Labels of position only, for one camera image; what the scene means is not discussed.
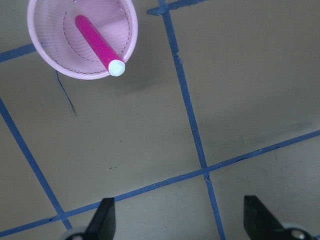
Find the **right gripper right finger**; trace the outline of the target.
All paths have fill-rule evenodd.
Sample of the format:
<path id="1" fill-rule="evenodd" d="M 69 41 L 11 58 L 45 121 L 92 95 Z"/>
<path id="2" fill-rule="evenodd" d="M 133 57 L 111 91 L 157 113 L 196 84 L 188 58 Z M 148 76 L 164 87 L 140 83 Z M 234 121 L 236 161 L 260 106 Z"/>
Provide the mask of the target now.
<path id="1" fill-rule="evenodd" d="M 283 226 L 255 195 L 243 198 L 243 226 L 251 240 L 316 240 L 297 226 Z"/>

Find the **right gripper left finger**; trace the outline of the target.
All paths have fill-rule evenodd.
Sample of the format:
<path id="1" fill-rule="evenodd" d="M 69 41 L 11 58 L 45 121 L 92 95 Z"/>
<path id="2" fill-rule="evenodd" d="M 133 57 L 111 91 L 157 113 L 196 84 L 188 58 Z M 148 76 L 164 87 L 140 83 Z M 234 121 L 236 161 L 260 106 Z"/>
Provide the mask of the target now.
<path id="1" fill-rule="evenodd" d="M 84 232 L 84 240 L 113 240 L 116 232 L 115 199 L 104 198 Z"/>

